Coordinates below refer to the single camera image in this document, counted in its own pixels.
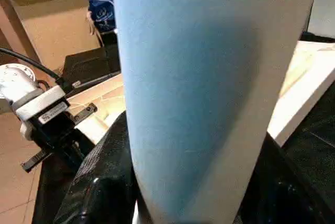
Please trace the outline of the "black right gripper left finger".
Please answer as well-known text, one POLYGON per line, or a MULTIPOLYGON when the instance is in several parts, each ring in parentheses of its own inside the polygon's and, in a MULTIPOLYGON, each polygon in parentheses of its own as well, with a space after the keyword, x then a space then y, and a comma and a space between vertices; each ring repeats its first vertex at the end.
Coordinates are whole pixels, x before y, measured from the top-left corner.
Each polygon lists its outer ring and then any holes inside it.
POLYGON ((122 112, 82 162, 54 223, 132 223, 138 185, 122 112))

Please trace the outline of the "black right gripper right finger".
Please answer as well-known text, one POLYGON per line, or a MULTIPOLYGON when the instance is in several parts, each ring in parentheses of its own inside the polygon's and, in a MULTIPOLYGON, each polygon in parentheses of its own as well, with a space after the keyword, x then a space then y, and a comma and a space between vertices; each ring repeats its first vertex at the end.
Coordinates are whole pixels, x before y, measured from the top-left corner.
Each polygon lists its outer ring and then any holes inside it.
POLYGON ((327 223, 327 205, 266 135, 235 223, 327 223))

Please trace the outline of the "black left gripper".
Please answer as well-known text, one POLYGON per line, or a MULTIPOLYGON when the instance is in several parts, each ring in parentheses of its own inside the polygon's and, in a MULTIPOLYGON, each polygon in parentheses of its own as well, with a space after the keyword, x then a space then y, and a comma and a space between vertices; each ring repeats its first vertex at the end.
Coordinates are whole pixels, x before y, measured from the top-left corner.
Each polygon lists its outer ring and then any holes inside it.
POLYGON ((73 116, 64 106, 66 103, 49 108, 50 112, 55 111, 58 114, 44 124, 37 116, 27 120, 28 126, 32 127, 28 136, 41 150, 21 164, 25 172, 29 173, 50 156, 60 158, 68 168, 76 172, 84 158, 94 148, 94 143, 76 126, 97 112, 97 107, 90 103, 73 116))

